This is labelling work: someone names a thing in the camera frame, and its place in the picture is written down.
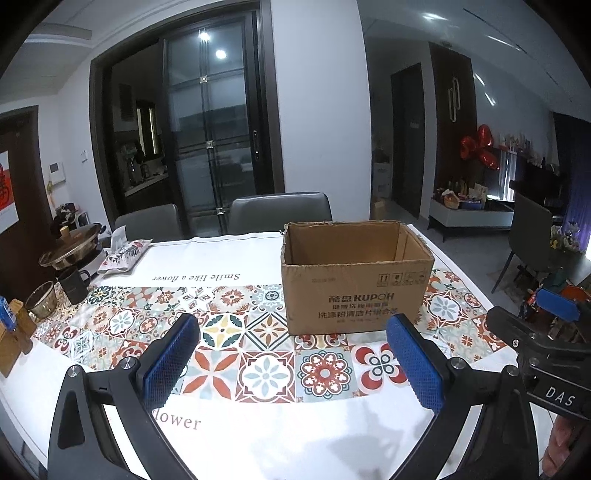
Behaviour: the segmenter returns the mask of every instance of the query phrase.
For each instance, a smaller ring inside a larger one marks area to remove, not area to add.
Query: door poster
[[[14,205],[8,152],[0,153],[0,233],[18,222],[17,207]]]

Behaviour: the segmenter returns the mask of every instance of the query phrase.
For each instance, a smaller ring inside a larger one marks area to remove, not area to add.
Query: chair
[[[115,228],[123,225],[127,240],[151,238],[154,242],[167,242],[184,238],[174,203],[122,215],[115,221]]]
[[[552,230],[552,213],[523,195],[515,194],[515,210],[509,246],[511,253],[497,279],[491,293],[499,286],[507,271],[513,255],[530,267],[536,274],[552,271],[550,262],[550,233]]]
[[[324,193],[277,193],[234,200],[230,208],[228,233],[278,232],[290,222],[332,220],[329,200]]]

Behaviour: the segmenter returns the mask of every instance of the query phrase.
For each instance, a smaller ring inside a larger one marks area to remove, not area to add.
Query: glass door
[[[173,168],[193,236],[224,235],[236,198],[273,192],[259,146],[255,20],[247,12],[164,39]]]

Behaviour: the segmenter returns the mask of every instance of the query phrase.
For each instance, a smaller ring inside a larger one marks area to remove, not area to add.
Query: purple curtain
[[[565,222],[577,222],[578,240],[585,252],[591,235],[591,124],[554,113],[560,171],[570,178],[569,206]]]

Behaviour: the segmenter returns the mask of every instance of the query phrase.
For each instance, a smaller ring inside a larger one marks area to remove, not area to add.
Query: heart-shaped balloon
[[[492,147],[494,145],[491,129],[486,124],[478,127],[476,137],[478,139],[478,148]]]
[[[465,136],[460,141],[460,156],[462,160],[467,159],[468,157],[472,156],[472,153],[476,149],[476,140],[474,140],[470,135]]]
[[[488,150],[480,150],[478,152],[478,158],[480,158],[480,161],[491,170],[499,170],[499,161]]]

